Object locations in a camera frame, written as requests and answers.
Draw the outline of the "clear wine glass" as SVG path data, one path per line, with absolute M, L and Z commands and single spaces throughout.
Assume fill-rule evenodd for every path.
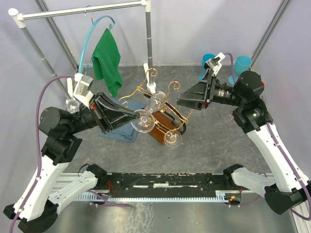
M 182 135 L 179 131 L 170 130 L 164 135 L 164 143 L 170 150 L 179 147 L 182 144 Z
M 77 100 L 68 100 L 66 105 L 66 110 L 73 114 L 79 111 L 80 103 Z
M 164 92 L 157 91 L 150 98 L 145 109 L 135 110 L 139 118 L 131 122 L 132 127 L 139 133 L 149 133 L 155 127 L 156 120 L 153 113 L 164 108 L 167 95 Z

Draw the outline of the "blue wine glass front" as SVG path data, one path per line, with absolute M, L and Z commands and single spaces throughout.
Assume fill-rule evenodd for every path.
M 202 73 L 199 75 L 199 80 L 202 80 L 203 79 L 203 77 L 204 77 L 204 75 L 205 75 L 205 73 L 206 73 L 206 71 L 207 71 L 207 64 L 206 64 L 206 62 L 209 60 L 209 59 L 212 59 L 212 58 L 214 58 L 215 57 L 215 55 L 214 54 L 212 54 L 212 53 L 207 53 L 207 54 L 205 54 L 203 57 L 202 57 L 202 64 L 201 64 L 201 66 L 202 66 Z

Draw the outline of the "blue wine glass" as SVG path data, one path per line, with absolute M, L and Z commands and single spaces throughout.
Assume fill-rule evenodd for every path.
M 204 75 L 205 75 L 205 73 L 206 73 L 206 71 L 207 71 L 207 64 L 206 64 L 206 62 L 209 60 L 209 59 L 212 59 L 212 58 L 214 58 L 215 57 L 215 55 L 214 54 L 212 54 L 212 53 L 207 53 L 207 54 L 205 54 L 203 57 L 202 57 L 202 64 L 201 64 L 201 66 L 202 66 L 202 73 L 199 75 L 199 80 L 202 80 L 203 79 L 203 77 L 204 77 Z
M 233 80 L 233 76 L 229 76 L 228 81 L 231 84 L 234 84 L 239 76 L 246 70 L 250 68 L 252 65 L 252 59 L 246 55 L 238 56 L 236 62 L 234 64 L 234 72 L 235 72 L 235 81 Z

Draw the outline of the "clear wine glass front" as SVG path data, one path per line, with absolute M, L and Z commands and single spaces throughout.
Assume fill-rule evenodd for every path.
M 182 135 L 179 131 L 170 130 L 164 135 L 164 143 L 170 150 L 179 147 L 182 144 Z

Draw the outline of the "blue wine glass back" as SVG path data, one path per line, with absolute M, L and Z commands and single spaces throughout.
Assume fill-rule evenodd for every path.
M 234 64 L 234 72 L 235 72 L 235 81 L 233 80 L 233 76 L 229 76 L 228 81 L 231 84 L 234 84 L 239 76 L 246 70 L 250 68 L 252 65 L 252 59 L 246 55 L 238 56 L 236 62 Z

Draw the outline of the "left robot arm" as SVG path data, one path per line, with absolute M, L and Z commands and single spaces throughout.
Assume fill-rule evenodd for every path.
M 96 126 L 108 133 L 139 118 L 139 114 L 114 103 L 104 93 L 91 98 L 89 106 L 81 104 L 75 113 L 56 107 L 46 108 L 39 117 L 38 132 L 47 140 L 38 149 L 38 166 L 24 194 L 4 214 L 24 233 L 43 233 L 58 215 L 82 193 L 107 184 L 107 172 L 96 164 L 89 165 L 80 177 L 55 194 L 57 179 L 74 158 L 82 140 L 76 133 Z

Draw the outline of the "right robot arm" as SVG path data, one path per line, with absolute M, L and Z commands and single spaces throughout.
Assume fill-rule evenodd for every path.
M 177 97 L 177 104 L 195 110 L 206 109 L 211 103 L 234 106 L 234 121 L 261 152 L 272 178 L 253 173 L 239 164 L 224 170 L 223 186 L 237 186 L 263 197 L 272 211 L 281 215 L 294 207 L 310 203 L 311 181 L 294 162 L 278 135 L 273 118 L 264 100 L 261 76 L 244 71 L 233 86 L 221 84 L 211 69 L 196 85 Z

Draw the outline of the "folded blue cloth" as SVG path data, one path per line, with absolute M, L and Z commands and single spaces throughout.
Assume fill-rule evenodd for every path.
M 122 104 L 124 101 L 128 102 L 128 108 L 130 110 L 144 109 L 146 105 L 141 102 L 132 101 L 125 99 L 123 101 L 118 102 L 118 98 L 112 98 L 115 103 Z M 136 136 L 138 132 L 132 127 L 131 123 L 128 123 L 114 131 L 110 131 L 109 133 L 103 133 L 101 130 L 98 132 L 98 136 L 109 138 L 113 140 L 125 141 L 125 142 L 135 142 Z

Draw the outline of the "green cloth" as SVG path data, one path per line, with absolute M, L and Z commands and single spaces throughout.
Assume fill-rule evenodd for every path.
M 123 84 L 119 73 L 121 55 L 109 29 L 105 29 L 91 59 L 95 79 L 103 80 L 111 96 L 116 97 Z

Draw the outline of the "teal clothes hanger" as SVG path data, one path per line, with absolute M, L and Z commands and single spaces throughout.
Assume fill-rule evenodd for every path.
M 83 43 L 83 46 L 82 46 L 82 51 L 81 51 L 81 56 L 80 56 L 80 61 L 79 61 L 79 66 L 78 66 L 78 73 L 82 73 L 82 71 L 83 71 L 84 56 L 85 56 L 87 44 L 88 44 L 88 41 L 89 41 L 89 39 L 91 37 L 91 34 L 94 31 L 94 29 L 97 26 L 97 24 L 104 18 L 108 18 L 108 19 L 111 20 L 111 23 L 108 26 L 109 30 L 111 30 L 115 26 L 115 24 L 116 24 L 116 22 L 113 19 L 113 17 L 108 16 L 108 15 L 101 16 L 98 19 L 96 19 L 95 21 L 93 20 L 93 17 L 91 17 L 91 23 L 92 24 L 91 24 L 91 27 L 88 30 L 87 34 L 86 34 L 86 37 L 85 37 L 85 40 L 84 40 L 84 43 Z

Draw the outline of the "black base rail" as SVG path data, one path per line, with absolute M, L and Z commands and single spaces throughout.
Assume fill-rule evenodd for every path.
M 203 198 L 217 191 L 238 193 L 224 174 L 213 173 L 108 173 L 95 190 L 112 192 L 114 198 Z

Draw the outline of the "white clothes rail frame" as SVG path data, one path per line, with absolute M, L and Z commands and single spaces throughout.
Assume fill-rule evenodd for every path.
M 30 34 L 29 30 L 26 28 L 25 21 L 30 19 L 38 19 L 38 18 L 51 18 L 47 20 L 49 23 L 52 22 L 52 17 L 58 16 L 65 16 L 65 15 L 74 15 L 74 14 L 86 14 L 87 12 L 98 12 L 104 10 L 112 10 L 112 9 L 121 9 L 121 8 L 129 8 L 129 7 L 137 7 L 142 6 L 145 9 L 145 18 L 146 18 L 146 32 L 147 32 L 147 54 L 148 54 L 148 62 L 143 64 L 144 71 L 147 72 L 147 89 L 153 91 L 156 90 L 156 83 L 151 78 L 151 74 L 148 72 L 148 68 L 153 68 L 153 57 L 152 57 L 152 35 L 151 35 L 151 1 L 150 0 L 138 0 L 132 2 L 125 2 L 125 3 L 116 3 L 110 5 L 101 5 L 101 6 L 86 6 L 82 8 L 74 8 L 74 9 L 66 9 L 66 10 L 57 10 L 57 11 L 43 11 L 40 13 L 33 13 L 33 14 L 23 14 L 20 13 L 15 8 L 10 8 L 8 10 L 8 14 L 12 17 L 14 22 L 17 26 L 22 30 L 28 41 L 33 46 L 34 50 L 36 51 L 37 55 L 41 59 L 42 63 L 50 73 L 52 77 L 56 77 L 57 74 L 52 68 L 51 64 L 46 59 L 45 55 L 41 51 L 40 47 Z M 58 81 L 58 86 L 60 89 L 65 93 L 67 100 L 71 100 L 71 96 L 67 92 L 67 89 L 64 85 Z

